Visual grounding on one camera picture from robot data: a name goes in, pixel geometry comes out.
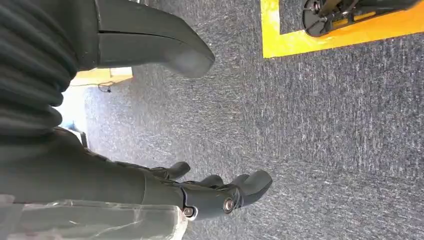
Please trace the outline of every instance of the cable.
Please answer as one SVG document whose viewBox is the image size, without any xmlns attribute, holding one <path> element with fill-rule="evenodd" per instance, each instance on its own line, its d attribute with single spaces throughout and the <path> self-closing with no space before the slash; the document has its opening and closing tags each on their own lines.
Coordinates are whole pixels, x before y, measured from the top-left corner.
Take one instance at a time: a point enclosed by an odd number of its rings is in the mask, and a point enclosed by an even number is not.
<svg viewBox="0 0 424 240">
<path fill-rule="evenodd" d="M 111 86 L 116 84 L 114 81 L 107 81 L 102 83 L 88 83 L 88 84 L 81 84 L 81 85 L 69 85 L 70 87 L 85 87 L 85 86 L 97 86 L 98 90 L 103 93 L 111 93 L 112 89 Z"/>
</svg>

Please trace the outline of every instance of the bolt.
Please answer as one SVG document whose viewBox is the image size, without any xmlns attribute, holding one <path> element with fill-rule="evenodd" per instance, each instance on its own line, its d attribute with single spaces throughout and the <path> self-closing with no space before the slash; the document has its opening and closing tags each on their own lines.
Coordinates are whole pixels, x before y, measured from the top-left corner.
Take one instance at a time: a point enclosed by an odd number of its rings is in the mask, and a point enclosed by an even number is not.
<svg viewBox="0 0 424 240">
<path fill-rule="evenodd" d="M 224 208 L 224 212 L 226 212 L 227 214 L 231 213 L 231 211 L 234 208 L 234 201 L 233 201 L 233 199 L 231 199 L 230 197 L 227 198 L 224 201 L 223 208 Z"/>
<path fill-rule="evenodd" d="M 191 208 L 191 207 L 186 207 L 186 208 L 184 208 L 184 210 L 182 211 L 182 213 L 187 218 L 191 218 L 191 217 L 193 217 L 193 215 L 195 213 L 195 210 L 193 208 Z"/>
</svg>

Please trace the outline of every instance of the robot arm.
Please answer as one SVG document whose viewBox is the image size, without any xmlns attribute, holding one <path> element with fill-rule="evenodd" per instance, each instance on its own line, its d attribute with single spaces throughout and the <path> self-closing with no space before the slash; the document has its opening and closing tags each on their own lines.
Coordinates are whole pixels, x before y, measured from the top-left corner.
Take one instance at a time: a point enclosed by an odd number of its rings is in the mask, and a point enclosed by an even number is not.
<svg viewBox="0 0 424 240">
<path fill-rule="evenodd" d="M 162 63 L 187 77 L 206 73 L 215 57 L 180 18 L 127 0 L 2 0 L 0 18 L 0 194 L 18 203 L 174 205 L 194 220 L 229 214 L 270 187 L 264 171 L 226 185 L 218 176 L 178 183 L 186 163 L 111 162 L 57 127 L 52 106 L 77 71 Z"/>
</svg>

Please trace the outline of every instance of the plastic cover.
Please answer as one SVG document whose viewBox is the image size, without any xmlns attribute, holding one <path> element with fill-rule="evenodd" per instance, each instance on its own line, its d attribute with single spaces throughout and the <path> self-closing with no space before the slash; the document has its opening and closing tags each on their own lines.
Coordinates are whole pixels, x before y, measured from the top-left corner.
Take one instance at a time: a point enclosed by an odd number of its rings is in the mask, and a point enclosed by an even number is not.
<svg viewBox="0 0 424 240">
<path fill-rule="evenodd" d="M 81 200 L 18 204 L 0 194 L 0 240 L 181 240 L 177 206 Z"/>
</svg>

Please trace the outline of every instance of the yellow floor marking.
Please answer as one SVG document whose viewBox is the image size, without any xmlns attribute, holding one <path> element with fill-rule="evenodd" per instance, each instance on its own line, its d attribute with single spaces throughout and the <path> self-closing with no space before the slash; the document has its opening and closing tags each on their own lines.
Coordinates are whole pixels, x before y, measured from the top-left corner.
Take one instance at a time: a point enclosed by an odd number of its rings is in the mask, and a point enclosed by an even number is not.
<svg viewBox="0 0 424 240">
<path fill-rule="evenodd" d="M 279 1 L 260 0 L 263 57 L 302 54 L 424 32 L 424 0 L 398 11 L 337 29 L 322 37 L 304 30 L 280 35 Z"/>
</svg>

